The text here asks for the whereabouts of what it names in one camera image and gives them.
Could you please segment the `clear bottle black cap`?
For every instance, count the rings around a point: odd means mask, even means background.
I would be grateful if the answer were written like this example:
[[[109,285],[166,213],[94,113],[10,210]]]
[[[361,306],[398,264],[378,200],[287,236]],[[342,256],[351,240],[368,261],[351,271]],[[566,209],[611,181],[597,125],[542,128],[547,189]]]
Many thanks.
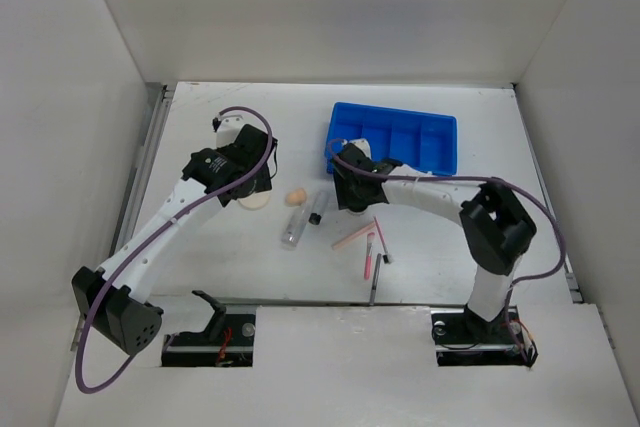
[[[324,213],[327,209],[329,202],[329,192],[328,191],[320,191],[314,197],[311,211],[309,214],[308,222],[311,225],[319,225],[322,221]]]

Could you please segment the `black round compact jar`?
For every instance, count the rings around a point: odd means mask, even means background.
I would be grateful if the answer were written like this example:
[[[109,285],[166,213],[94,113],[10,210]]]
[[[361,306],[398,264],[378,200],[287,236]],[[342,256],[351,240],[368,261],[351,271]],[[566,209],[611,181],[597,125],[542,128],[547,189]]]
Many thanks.
[[[352,216],[362,216],[366,213],[366,211],[367,211],[367,207],[361,208],[361,209],[354,209],[354,208],[346,209],[346,212]]]

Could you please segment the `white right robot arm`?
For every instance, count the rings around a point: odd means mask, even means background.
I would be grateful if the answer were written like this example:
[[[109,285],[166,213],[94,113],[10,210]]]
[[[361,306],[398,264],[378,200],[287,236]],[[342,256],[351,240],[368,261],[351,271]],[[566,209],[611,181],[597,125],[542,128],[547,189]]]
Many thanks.
[[[339,208],[354,213],[377,204],[413,207],[461,227],[477,268],[464,306],[463,328],[487,340],[504,322],[514,272],[537,227],[512,190],[498,180],[459,187],[395,159],[372,160],[353,142],[331,159]]]

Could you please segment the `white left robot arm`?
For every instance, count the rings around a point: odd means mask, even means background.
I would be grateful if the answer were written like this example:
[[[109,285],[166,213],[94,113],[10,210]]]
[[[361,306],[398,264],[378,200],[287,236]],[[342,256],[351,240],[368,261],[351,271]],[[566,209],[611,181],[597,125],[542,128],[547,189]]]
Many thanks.
[[[71,280],[80,314],[129,356],[161,332],[164,310],[149,303],[155,283],[172,268],[195,232],[229,203],[271,189],[267,160],[277,140],[270,128],[250,124],[217,131],[227,142],[190,155],[160,209],[98,268],[80,268]]]

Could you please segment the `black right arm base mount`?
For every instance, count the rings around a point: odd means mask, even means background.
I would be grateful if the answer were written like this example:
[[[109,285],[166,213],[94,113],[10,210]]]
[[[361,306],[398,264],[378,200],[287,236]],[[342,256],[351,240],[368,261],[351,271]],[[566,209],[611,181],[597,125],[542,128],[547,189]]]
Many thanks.
[[[539,352],[516,307],[489,323],[471,320],[464,309],[431,312],[431,337],[439,367],[518,366],[532,368]]]

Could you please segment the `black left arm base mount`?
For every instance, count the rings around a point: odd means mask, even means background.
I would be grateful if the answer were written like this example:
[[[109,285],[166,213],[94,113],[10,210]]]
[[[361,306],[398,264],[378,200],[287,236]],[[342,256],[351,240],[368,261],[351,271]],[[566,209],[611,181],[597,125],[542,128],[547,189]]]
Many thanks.
[[[202,290],[169,306],[161,365],[166,368],[251,368],[257,307],[224,303]]]

